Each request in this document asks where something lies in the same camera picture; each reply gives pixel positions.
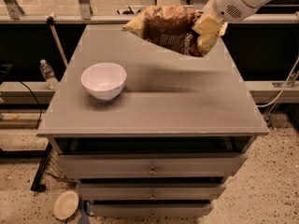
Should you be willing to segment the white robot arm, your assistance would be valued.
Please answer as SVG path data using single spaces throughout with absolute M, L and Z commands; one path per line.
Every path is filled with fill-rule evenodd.
M 197 48 L 206 56 L 219 37 L 225 34 L 229 22 L 240 22 L 255 14 L 272 0 L 208 0 L 192 29 L 199 34 Z

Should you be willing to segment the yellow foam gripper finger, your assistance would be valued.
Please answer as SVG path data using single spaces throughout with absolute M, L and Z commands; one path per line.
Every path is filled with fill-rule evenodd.
M 225 34 L 227 25 L 228 23 L 225 22 L 224 24 L 221 25 L 219 31 L 205 34 L 205 35 L 200 35 L 197 38 L 197 47 L 202 56 L 206 56 L 213 49 L 213 47 L 217 43 L 217 40 Z
M 192 29 L 199 35 L 219 35 L 223 25 L 223 16 L 214 9 L 197 9 Z

